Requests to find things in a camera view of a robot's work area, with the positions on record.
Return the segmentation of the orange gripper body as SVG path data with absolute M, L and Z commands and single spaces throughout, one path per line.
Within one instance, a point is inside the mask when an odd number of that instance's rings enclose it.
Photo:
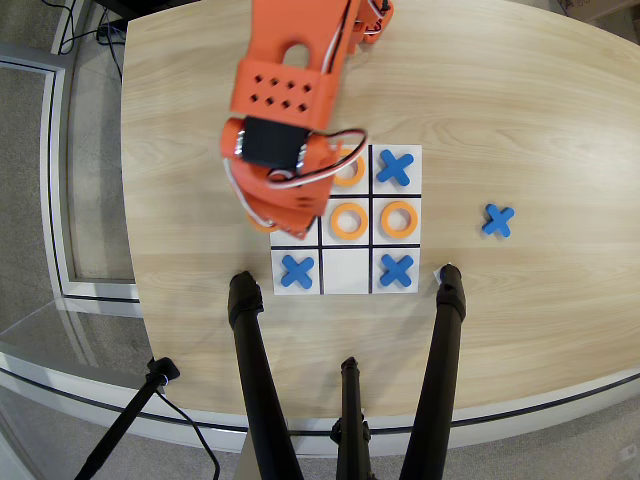
M 252 213 L 250 196 L 265 202 L 324 213 L 332 175 L 325 170 L 338 161 L 333 144 L 339 134 L 248 116 L 224 124 L 220 150 L 241 206 Z

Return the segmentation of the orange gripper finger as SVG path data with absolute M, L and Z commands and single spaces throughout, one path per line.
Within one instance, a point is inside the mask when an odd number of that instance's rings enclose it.
M 305 239 L 317 214 L 277 206 L 250 196 L 247 200 L 251 222 L 264 232 L 281 231 L 296 239 Z

